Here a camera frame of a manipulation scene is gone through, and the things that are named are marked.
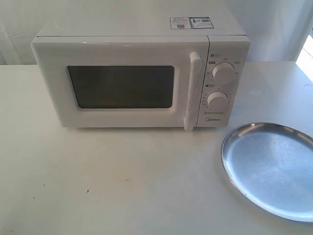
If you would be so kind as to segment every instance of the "control panel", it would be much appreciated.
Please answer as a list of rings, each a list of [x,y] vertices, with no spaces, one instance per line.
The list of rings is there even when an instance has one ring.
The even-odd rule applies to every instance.
[[[228,124],[250,45],[246,36],[209,36],[209,41],[198,127]]]

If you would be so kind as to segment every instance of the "label sticker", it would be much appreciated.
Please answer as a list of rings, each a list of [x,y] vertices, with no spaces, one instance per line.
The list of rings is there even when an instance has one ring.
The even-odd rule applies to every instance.
[[[189,17],[171,17],[171,29],[191,29]]]
[[[214,28],[209,17],[190,17],[192,28]]]

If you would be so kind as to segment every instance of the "dark glass window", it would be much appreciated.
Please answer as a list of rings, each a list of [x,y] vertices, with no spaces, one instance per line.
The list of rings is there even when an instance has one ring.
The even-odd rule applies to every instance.
[[[170,108],[172,66],[68,66],[82,109]]]

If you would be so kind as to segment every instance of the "round metal plate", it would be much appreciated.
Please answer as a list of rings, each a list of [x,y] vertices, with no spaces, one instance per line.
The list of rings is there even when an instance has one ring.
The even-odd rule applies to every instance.
[[[233,185],[253,203],[313,222],[312,137],[278,124],[247,124],[225,138],[222,161]]]

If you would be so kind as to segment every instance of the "microwave top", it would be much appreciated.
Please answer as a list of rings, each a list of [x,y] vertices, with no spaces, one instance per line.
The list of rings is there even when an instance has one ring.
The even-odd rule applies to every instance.
[[[246,35],[221,0],[70,0],[39,37]]]

